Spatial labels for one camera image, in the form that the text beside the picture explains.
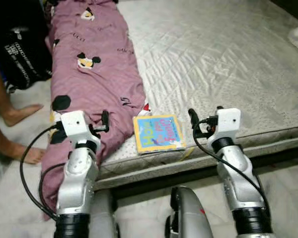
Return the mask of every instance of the pink blanket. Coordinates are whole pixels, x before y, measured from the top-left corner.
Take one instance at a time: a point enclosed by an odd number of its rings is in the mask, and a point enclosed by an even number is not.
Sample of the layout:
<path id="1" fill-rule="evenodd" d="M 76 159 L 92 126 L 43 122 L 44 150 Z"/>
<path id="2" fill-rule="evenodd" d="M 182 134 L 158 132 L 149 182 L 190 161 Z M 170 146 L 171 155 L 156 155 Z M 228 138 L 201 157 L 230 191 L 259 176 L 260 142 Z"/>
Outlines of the pink blanket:
<path id="1" fill-rule="evenodd" d="M 66 0 L 55 7 L 50 39 L 53 39 L 52 110 L 83 110 L 101 125 L 109 112 L 110 130 L 101 133 L 101 163 L 133 134 L 132 118 L 145 103 L 128 26 L 111 0 Z M 71 151 L 68 139 L 52 137 L 42 161 L 42 171 L 65 162 Z M 55 209 L 63 169 L 47 174 L 43 194 Z"/>

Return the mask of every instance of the human foot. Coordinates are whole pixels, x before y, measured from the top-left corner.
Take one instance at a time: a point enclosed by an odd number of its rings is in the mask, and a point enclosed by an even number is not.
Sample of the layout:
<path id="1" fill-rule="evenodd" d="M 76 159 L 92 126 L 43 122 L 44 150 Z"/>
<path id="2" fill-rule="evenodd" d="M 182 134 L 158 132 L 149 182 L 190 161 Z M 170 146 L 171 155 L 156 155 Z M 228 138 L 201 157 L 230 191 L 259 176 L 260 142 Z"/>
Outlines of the human foot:
<path id="1" fill-rule="evenodd" d="M 26 147 L 17 143 L 13 143 L 11 148 L 8 148 L 5 151 L 5 155 L 15 159 L 21 160 L 22 155 Z M 37 164 L 41 161 L 42 156 L 44 155 L 45 150 L 38 149 L 38 148 L 31 148 L 27 153 L 24 162 L 28 164 Z"/>
<path id="2" fill-rule="evenodd" d="M 34 114 L 38 110 L 43 108 L 43 105 L 36 104 L 31 105 L 19 110 L 11 110 L 9 112 L 6 112 L 4 115 L 2 115 L 4 123 L 7 126 L 14 126 L 15 124 L 19 123 L 23 119 L 27 118 L 28 116 Z"/>

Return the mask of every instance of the children's book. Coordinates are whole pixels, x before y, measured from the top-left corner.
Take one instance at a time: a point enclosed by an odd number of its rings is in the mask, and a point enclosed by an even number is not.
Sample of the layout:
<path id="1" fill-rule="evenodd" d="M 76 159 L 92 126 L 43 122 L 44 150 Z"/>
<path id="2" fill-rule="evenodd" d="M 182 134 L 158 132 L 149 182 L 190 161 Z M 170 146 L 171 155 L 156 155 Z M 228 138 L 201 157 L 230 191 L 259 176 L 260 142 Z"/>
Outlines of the children's book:
<path id="1" fill-rule="evenodd" d="M 185 149 L 185 140 L 175 115 L 134 117 L 139 154 Z"/>

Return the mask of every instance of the white mattress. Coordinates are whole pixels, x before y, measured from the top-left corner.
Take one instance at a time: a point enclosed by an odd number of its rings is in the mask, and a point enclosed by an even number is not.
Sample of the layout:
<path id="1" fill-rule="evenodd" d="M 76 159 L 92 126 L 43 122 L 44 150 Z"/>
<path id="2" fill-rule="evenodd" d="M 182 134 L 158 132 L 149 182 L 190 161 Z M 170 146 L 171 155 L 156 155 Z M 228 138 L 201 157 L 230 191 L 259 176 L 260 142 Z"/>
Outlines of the white mattress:
<path id="1" fill-rule="evenodd" d="M 265 0 L 131 0 L 118 4 L 154 115 L 176 114 L 184 152 L 138 156 L 127 140 L 102 165 L 98 188 L 214 165 L 194 147 L 188 109 L 243 112 L 238 136 L 250 157 L 298 147 L 298 21 Z"/>

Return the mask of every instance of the mattress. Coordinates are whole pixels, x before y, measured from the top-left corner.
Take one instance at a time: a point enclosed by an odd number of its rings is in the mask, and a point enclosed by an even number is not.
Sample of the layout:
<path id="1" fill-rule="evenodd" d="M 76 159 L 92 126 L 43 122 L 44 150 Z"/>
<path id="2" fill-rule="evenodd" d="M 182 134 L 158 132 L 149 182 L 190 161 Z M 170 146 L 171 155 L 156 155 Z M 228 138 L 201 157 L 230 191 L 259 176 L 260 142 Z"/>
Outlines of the mattress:
<path id="1" fill-rule="evenodd" d="M 287 40 L 295 18 L 266 0 L 130 0 L 118 8 L 152 113 L 177 115 L 187 149 L 139 156 L 132 137 L 102 164 L 96 189 L 215 165 L 194 144 L 189 108 L 201 119 L 218 105 L 241 109 L 237 141 L 249 157 L 298 147 L 298 50 Z"/>

